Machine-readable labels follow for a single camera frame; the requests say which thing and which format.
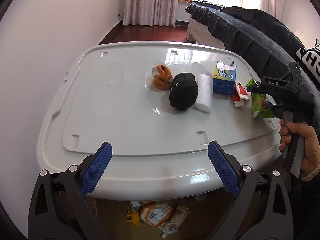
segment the rolled black sock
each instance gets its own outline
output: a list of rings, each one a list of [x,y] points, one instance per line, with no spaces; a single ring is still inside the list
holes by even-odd
[[[191,73],[180,73],[172,81],[170,88],[170,106],[179,111],[185,111],[195,103],[198,96],[198,85],[195,75]]]

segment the blue tissue box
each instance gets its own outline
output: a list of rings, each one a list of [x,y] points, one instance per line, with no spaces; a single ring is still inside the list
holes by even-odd
[[[225,65],[222,61],[217,62],[213,73],[213,92],[218,94],[233,95],[236,81],[236,66]]]

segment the sleeve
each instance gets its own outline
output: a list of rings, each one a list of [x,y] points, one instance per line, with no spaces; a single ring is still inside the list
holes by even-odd
[[[319,171],[320,171],[320,164],[318,165],[318,167],[316,167],[314,169],[313,172],[311,172],[310,174],[308,174],[307,176],[305,177],[301,177],[301,181],[302,182],[309,182],[311,181],[317,174],[319,174]]]
[[[301,179],[301,188],[303,194],[305,194],[306,196],[320,196],[320,173],[316,173],[310,180],[306,180],[305,178]]]

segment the orange snack bag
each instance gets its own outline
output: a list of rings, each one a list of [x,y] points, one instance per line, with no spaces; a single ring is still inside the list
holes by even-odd
[[[171,212],[172,207],[167,203],[153,203],[142,208],[140,218],[146,224],[157,227],[169,219]]]

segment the wooden floor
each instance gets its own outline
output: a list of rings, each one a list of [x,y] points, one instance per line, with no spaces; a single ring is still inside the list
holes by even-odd
[[[177,41],[188,42],[187,26],[117,25],[100,44],[123,41]]]

